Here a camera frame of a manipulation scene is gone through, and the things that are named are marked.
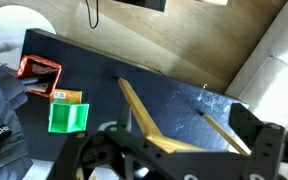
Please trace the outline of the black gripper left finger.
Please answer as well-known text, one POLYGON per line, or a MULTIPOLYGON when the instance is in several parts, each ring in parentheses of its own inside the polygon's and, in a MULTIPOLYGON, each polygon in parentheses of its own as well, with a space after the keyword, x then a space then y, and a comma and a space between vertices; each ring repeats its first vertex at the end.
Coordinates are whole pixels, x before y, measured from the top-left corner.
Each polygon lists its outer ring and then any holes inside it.
POLYGON ((47 180, 171 180, 167 153, 129 132, 131 108, 125 105, 119 119, 84 138, 69 137, 47 180))

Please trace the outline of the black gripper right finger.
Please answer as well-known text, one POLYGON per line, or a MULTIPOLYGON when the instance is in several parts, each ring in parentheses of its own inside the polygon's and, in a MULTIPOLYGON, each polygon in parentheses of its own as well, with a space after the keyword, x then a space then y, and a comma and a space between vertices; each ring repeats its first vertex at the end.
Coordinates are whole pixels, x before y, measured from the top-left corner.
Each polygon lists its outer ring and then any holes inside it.
POLYGON ((248 180, 286 180, 279 173, 288 164, 288 131, 281 125, 263 122, 240 103, 231 105, 229 126, 251 150, 242 172, 248 180))

